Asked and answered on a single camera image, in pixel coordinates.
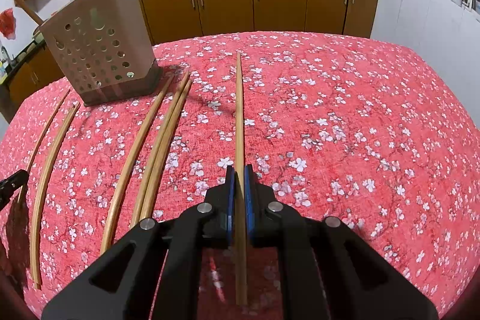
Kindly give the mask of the wooden chopstick three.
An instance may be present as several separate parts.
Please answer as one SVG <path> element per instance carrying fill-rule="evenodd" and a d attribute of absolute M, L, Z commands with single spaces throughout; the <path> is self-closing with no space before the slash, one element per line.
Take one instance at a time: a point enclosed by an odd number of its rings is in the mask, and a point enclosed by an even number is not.
<path fill-rule="evenodd" d="M 49 186 L 50 177 L 54 169 L 60 147 L 79 108 L 80 103 L 76 102 L 69 109 L 64 121 L 62 122 L 62 125 L 58 130 L 54 142 L 50 146 L 50 151 L 46 157 L 46 162 L 43 166 L 37 186 L 37 193 L 32 211 L 29 247 L 30 273 L 32 275 L 33 287 L 36 289 L 40 289 L 42 285 L 40 267 L 41 217 L 47 197 L 47 188 Z"/>

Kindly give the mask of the wooden chopstick six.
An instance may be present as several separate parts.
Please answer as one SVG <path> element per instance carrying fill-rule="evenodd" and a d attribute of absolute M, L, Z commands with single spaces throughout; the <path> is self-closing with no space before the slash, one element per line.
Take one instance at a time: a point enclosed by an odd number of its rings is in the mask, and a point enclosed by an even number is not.
<path fill-rule="evenodd" d="M 166 114 L 163 117 L 164 120 L 163 120 L 163 122 L 160 126 L 160 130 L 159 130 L 159 132 L 158 132 L 158 134 L 155 138 L 154 145 L 151 149 L 150 156 L 149 156 L 148 161 L 146 163 L 144 175 L 142 177 L 142 182 L 141 182 L 140 187 L 139 187 L 138 192 L 137 192 L 137 198 L 136 198 L 136 202 L 135 202 L 135 205 L 134 205 L 134 208 L 133 208 L 133 215 L 132 215 L 130 225 L 129 225 L 130 228 L 133 228 L 140 220 L 142 207 L 143 207 L 143 203 L 144 203 L 144 199 L 145 199 L 145 195 L 146 195 L 146 190 L 147 190 L 148 184 L 151 180 L 151 175 L 152 175 L 152 172 L 153 172 L 153 169 L 154 169 L 154 164 L 155 164 L 157 154 L 158 154 L 159 149 L 160 149 L 161 141 L 164 137 L 164 133 L 165 133 L 165 131 L 167 129 L 167 126 L 168 126 L 168 123 L 169 123 L 169 121 L 172 117 L 172 114 L 173 114 L 174 108 L 177 104 L 177 101 L 179 100 L 188 79 L 190 79 L 190 73 L 186 72 L 183 79 L 181 80 L 180 84 L 178 85 L 178 87 L 176 89 L 176 93 L 173 96 L 172 102 L 169 105 Z"/>

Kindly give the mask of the wooden chopstick eight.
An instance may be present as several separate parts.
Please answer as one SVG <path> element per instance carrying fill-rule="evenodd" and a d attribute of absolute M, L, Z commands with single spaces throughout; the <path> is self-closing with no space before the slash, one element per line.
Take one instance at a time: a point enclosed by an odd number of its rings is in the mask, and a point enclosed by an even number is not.
<path fill-rule="evenodd" d="M 235 283 L 236 303 L 247 306 L 247 226 L 244 195 L 244 101 L 241 53 L 237 52 L 236 60 L 236 93 L 235 93 L 235 162 L 234 168 L 238 178 L 235 201 Z"/>

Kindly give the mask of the wooden chopstick four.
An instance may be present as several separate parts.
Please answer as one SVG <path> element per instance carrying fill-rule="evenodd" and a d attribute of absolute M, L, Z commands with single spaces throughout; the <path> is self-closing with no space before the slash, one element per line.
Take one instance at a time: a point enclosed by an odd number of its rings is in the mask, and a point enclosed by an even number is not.
<path fill-rule="evenodd" d="M 43 129 L 39 135 L 39 137 L 37 138 L 37 141 L 35 143 L 35 146 L 32 150 L 32 153 L 30 154 L 30 158 L 29 158 L 29 162 L 28 162 L 28 165 L 27 165 L 27 173 L 29 174 L 31 169 L 32 169 L 32 165 L 34 163 L 34 160 L 35 160 L 35 157 L 37 156 L 38 154 L 38 149 L 40 148 L 41 146 L 41 143 L 43 141 L 43 139 L 45 138 L 46 134 L 47 134 L 47 131 L 49 130 L 50 128 L 50 125 L 52 124 L 55 116 L 57 115 L 57 113 L 59 112 L 59 109 L 61 107 L 61 105 L 64 103 L 65 99 L 67 98 L 67 96 L 69 95 L 71 89 L 67 89 L 67 91 L 64 93 L 64 95 L 61 97 L 61 99 L 57 102 L 56 106 L 55 106 L 55 109 L 53 110 L 53 112 L 51 113 L 51 115 L 49 116 L 49 118 L 47 119 L 47 121 L 45 122 L 44 126 L 43 126 Z M 17 196 L 17 201 L 18 203 L 20 204 L 22 201 L 25 200 L 25 197 L 26 197 L 26 193 L 27 193 L 27 190 L 28 190 L 28 185 L 25 184 L 22 186 L 21 190 L 20 190 L 20 193 L 19 195 Z"/>

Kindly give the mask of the wooden chopstick five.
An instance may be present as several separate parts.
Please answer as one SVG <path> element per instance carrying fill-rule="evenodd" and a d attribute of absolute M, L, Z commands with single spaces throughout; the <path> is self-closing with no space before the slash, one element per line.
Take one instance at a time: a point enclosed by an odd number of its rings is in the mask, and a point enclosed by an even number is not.
<path fill-rule="evenodd" d="M 169 86 L 171 85 L 173 79 L 174 75 L 168 77 L 158 96 L 156 97 L 156 99 L 154 99 L 154 102 L 151 105 L 151 109 L 148 111 L 146 117 L 144 118 L 142 125 L 135 137 L 133 145 L 128 152 L 128 156 L 120 173 L 120 178 L 117 181 L 117 185 L 115 187 L 114 195 L 112 197 L 112 201 L 106 218 L 102 242 L 100 246 L 101 255 L 103 255 L 112 246 L 112 241 L 115 237 L 116 227 L 120 216 L 121 206 L 125 198 L 125 191 L 132 170 L 134 168 L 134 163 L 137 160 L 138 154 L 143 147 L 145 138 L 150 131 L 151 124 L 155 119 L 155 116 L 160 108 L 161 103 L 163 102 L 163 99 L 168 92 Z"/>

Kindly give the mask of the wooden chopstick one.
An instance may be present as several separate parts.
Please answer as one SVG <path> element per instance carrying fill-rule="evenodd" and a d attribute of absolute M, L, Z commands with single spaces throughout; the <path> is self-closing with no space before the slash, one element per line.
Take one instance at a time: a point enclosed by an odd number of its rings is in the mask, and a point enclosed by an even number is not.
<path fill-rule="evenodd" d="M 20 7 L 38 26 L 41 26 L 43 19 L 33 11 L 24 0 L 14 0 L 18 7 Z"/>

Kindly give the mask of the wooden chopstick seven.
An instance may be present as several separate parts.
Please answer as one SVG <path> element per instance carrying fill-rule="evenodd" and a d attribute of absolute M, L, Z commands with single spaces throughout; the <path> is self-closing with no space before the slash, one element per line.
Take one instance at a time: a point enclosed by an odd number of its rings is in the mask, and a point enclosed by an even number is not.
<path fill-rule="evenodd" d="M 160 181 L 164 171 L 164 165 L 166 163 L 169 149 L 172 143 L 172 139 L 174 137 L 174 133 L 176 130 L 176 126 L 181 117 L 181 114 L 182 114 L 181 112 L 183 110 L 183 106 L 185 105 L 185 101 L 188 97 L 191 85 L 192 85 L 192 80 L 188 79 L 181 93 L 181 96 L 174 108 L 174 111 L 168 123 L 167 129 L 163 135 L 163 139 L 160 144 L 160 149 L 157 154 L 156 160 L 154 162 L 154 169 L 151 175 L 151 180 L 146 190 L 140 220 L 143 218 L 150 218 L 153 215 L 153 210 L 154 210 L 158 190 L 160 187 Z"/>

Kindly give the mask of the red hanging plastic bag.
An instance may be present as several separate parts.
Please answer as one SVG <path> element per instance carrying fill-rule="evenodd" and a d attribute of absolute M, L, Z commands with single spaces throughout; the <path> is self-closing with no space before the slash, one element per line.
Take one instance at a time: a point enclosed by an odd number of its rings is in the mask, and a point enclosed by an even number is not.
<path fill-rule="evenodd" d="M 16 39 L 16 17 L 12 8 L 0 13 L 0 32 L 7 40 Z"/>

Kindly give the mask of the beige perforated utensil holder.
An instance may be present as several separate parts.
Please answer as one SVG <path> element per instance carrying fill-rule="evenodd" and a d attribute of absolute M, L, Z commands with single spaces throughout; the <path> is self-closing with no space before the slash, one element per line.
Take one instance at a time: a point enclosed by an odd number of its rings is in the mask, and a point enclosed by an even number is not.
<path fill-rule="evenodd" d="M 148 95 L 160 83 L 139 0 L 74 0 L 40 31 L 85 106 Z"/>

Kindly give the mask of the lower wooden cabinets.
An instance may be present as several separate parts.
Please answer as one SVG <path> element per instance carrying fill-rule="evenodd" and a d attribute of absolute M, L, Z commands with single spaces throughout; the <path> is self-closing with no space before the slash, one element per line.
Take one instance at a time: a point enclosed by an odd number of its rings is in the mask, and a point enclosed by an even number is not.
<path fill-rule="evenodd" d="M 151 45 L 221 33 L 286 31 L 370 37 L 378 0 L 139 0 Z M 45 39 L 1 83 L 1 112 L 66 79 Z"/>

